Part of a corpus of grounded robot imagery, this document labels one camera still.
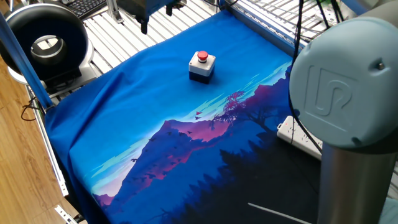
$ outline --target mountain print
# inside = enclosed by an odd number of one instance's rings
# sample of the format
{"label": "mountain print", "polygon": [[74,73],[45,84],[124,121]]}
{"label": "mountain print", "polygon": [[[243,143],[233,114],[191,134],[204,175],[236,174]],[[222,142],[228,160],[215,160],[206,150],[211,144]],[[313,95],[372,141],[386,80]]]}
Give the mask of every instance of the mountain print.
{"label": "mountain print", "polygon": [[316,223],[320,163],[276,136],[290,114],[289,70],[249,96],[231,93],[218,111],[164,121],[129,157],[117,194],[93,194],[105,214],[115,223],[295,223],[254,203]]}

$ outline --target metal grid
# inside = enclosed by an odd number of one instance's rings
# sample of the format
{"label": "metal grid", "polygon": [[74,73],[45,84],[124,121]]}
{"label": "metal grid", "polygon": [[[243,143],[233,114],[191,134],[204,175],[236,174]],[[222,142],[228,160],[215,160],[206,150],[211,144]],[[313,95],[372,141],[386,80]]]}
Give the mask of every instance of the metal grid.
{"label": "metal grid", "polygon": [[[284,27],[288,28],[291,34],[295,34],[296,24],[299,13],[299,1],[295,0],[247,0],[257,11],[276,19]],[[317,2],[314,0],[304,0],[302,35],[305,39],[316,38],[326,30],[326,25],[317,16]]]}
{"label": "metal grid", "polygon": [[[302,35],[315,38],[326,26],[317,19],[316,2],[307,0],[303,8]],[[236,10],[245,13],[253,21],[258,22],[265,29],[277,34],[290,44],[293,44],[295,24],[299,2],[294,0],[239,0],[234,6]],[[140,24],[128,13],[121,10],[124,22],[116,23],[107,12],[102,12],[84,21],[88,37],[94,45],[95,52],[90,67],[97,77],[118,66],[121,62],[135,55],[141,50],[163,42],[191,26],[209,18],[216,13],[217,8],[202,0],[189,0],[187,6],[181,10],[173,10],[173,16],[166,15],[165,8],[150,17],[148,34],[141,33]],[[52,98],[55,104],[79,88],[62,93]],[[68,194],[65,181],[53,155],[53,149],[45,132],[43,117],[35,111],[40,132],[46,143],[53,169],[56,173],[60,188],[64,196]],[[389,197],[398,199],[398,163],[392,177]]]}

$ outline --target red button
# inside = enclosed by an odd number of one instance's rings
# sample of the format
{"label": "red button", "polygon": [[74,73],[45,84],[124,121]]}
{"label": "red button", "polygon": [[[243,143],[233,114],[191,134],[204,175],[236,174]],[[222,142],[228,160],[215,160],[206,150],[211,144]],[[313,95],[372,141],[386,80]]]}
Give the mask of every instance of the red button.
{"label": "red button", "polygon": [[206,60],[208,56],[209,56],[209,54],[207,52],[205,52],[204,50],[202,50],[201,52],[198,53],[198,58],[200,60]]}

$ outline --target electrical outlet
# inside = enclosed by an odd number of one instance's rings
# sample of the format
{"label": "electrical outlet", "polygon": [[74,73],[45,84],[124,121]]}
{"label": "electrical outlet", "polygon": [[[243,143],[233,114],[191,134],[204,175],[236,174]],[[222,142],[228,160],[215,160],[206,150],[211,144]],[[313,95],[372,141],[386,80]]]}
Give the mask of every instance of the electrical outlet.
{"label": "electrical outlet", "polygon": [[[309,133],[316,143],[322,148],[323,142],[317,139],[314,135]],[[295,121],[293,130],[293,117],[288,116],[282,124],[278,125],[277,136],[284,141],[292,143],[293,146],[303,150],[311,156],[321,160],[321,153],[317,147],[311,142],[308,136],[300,128],[299,124]]]}

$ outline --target robot logo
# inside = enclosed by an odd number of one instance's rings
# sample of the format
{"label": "robot logo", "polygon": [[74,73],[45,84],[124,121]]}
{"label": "robot logo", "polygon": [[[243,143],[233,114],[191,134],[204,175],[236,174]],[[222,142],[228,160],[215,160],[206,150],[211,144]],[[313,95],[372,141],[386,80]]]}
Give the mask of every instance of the robot logo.
{"label": "robot logo", "polygon": [[352,125],[358,81],[323,68],[308,70],[305,111],[341,131]]}

